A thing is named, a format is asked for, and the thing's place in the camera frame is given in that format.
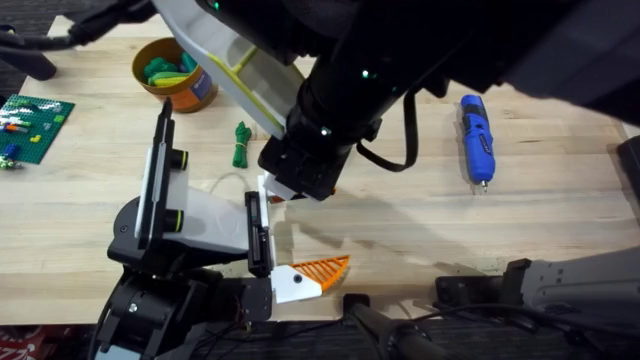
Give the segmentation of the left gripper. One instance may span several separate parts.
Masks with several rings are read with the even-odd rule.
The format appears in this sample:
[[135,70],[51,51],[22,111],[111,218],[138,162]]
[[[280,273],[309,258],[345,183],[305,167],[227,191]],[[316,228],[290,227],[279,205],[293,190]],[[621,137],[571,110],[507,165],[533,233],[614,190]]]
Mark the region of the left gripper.
[[[350,256],[279,265],[272,269],[268,233],[260,226],[258,194],[242,206],[189,189],[185,212],[146,246],[135,236],[142,201],[118,213],[109,259],[123,274],[98,321],[101,346],[179,346],[201,323],[266,321],[277,304],[320,297],[345,273]],[[265,172],[259,176],[264,204],[305,199]],[[272,269],[272,290],[269,273]]]

